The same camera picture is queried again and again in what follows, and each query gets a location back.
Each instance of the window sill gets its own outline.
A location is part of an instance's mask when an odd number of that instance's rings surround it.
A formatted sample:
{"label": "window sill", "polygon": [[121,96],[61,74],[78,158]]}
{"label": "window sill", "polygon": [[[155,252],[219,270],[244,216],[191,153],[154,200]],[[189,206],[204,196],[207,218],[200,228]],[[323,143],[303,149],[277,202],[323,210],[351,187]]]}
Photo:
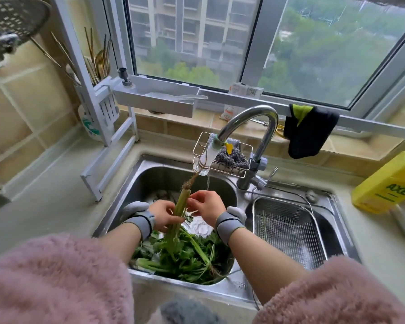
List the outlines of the window sill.
{"label": "window sill", "polygon": [[[127,116],[127,107],[119,106],[119,108]],[[138,108],[134,108],[134,111],[138,129],[194,141],[198,139],[202,131],[216,133],[226,123],[226,121],[219,118],[220,114],[201,109],[195,110],[193,118],[186,119],[171,114],[151,114],[147,110]],[[239,127],[232,137],[240,139],[255,148],[259,145],[265,131],[266,129],[262,125],[248,122]],[[376,152],[372,148],[369,141],[332,134],[318,155],[292,159],[288,155],[288,140],[275,135],[265,154],[271,157],[329,167],[368,177],[395,154],[405,149],[405,143],[398,143],[391,147],[391,150],[386,150],[382,155],[381,152]]]}

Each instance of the yellow bottle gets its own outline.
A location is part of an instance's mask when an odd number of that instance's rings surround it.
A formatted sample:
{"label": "yellow bottle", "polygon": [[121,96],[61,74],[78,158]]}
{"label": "yellow bottle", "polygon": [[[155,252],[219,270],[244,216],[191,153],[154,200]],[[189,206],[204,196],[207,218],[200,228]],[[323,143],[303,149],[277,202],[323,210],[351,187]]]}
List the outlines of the yellow bottle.
{"label": "yellow bottle", "polygon": [[379,214],[405,200],[405,151],[378,169],[351,193],[352,204]]}

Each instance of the stainless steel sink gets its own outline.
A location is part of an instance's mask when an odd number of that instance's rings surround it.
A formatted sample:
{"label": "stainless steel sink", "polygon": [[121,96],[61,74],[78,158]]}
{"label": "stainless steel sink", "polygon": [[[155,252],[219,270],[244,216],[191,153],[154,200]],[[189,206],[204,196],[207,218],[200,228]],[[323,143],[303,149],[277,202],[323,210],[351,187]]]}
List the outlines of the stainless steel sink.
{"label": "stainless steel sink", "polygon": [[[182,162],[143,155],[134,166],[129,177],[125,181],[118,196],[108,209],[105,217],[94,232],[93,236],[99,237],[114,229],[120,223],[122,209],[133,201],[150,201],[158,190],[180,191],[184,181],[192,174],[192,165]],[[225,203],[225,206],[236,206],[243,209],[247,214],[246,227],[252,231],[252,190],[240,190],[236,186],[237,178],[210,171],[210,190],[216,191]],[[205,190],[207,177],[200,176],[192,186],[192,191]],[[307,187],[290,185],[285,183],[270,182],[262,191],[255,191],[254,197],[271,196],[279,200],[293,201],[303,207],[308,207],[298,195],[305,197]],[[346,230],[340,216],[335,196],[324,191],[313,189],[317,201],[312,204],[313,213],[322,237],[328,257],[334,255],[346,255],[360,261],[357,251]],[[234,272],[240,267],[234,260],[225,268],[226,272]],[[204,294],[210,294],[212,299],[223,299],[228,302],[254,303],[252,290],[241,271],[235,272],[222,281],[208,286],[183,282],[175,279],[160,277],[157,275],[129,269],[136,281],[156,282],[166,284],[175,291],[192,289]]]}

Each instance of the pink fuzzy sleeve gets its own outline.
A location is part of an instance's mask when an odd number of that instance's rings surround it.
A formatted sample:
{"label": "pink fuzzy sleeve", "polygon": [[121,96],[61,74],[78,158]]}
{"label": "pink fuzzy sleeve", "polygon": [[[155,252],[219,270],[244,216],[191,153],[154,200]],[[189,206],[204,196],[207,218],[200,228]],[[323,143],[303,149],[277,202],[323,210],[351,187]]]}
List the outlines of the pink fuzzy sleeve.
{"label": "pink fuzzy sleeve", "polygon": [[338,256],[282,289],[253,323],[405,323],[405,308],[364,266]]}
{"label": "pink fuzzy sleeve", "polygon": [[30,240],[0,257],[0,323],[133,323],[130,275],[96,239]]}

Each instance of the chrome faucet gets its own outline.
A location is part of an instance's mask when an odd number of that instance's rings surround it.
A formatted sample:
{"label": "chrome faucet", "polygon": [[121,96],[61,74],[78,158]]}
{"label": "chrome faucet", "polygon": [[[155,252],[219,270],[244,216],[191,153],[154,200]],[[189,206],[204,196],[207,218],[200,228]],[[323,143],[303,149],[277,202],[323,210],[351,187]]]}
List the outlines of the chrome faucet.
{"label": "chrome faucet", "polygon": [[225,142],[227,138],[232,134],[232,132],[238,129],[239,126],[257,116],[267,116],[269,119],[269,123],[267,126],[267,130],[265,131],[265,134],[261,139],[259,147],[256,149],[255,153],[250,155],[249,170],[246,172],[246,175],[243,178],[240,178],[237,181],[237,187],[241,190],[247,190],[250,184],[255,185],[257,189],[262,190],[267,184],[267,181],[259,177],[256,173],[259,170],[265,170],[265,168],[267,167],[267,158],[263,157],[263,153],[272,140],[276,128],[278,127],[278,113],[272,107],[264,104],[248,108],[237,116],[233,117],[218,133],[218,139],[222,142]]}

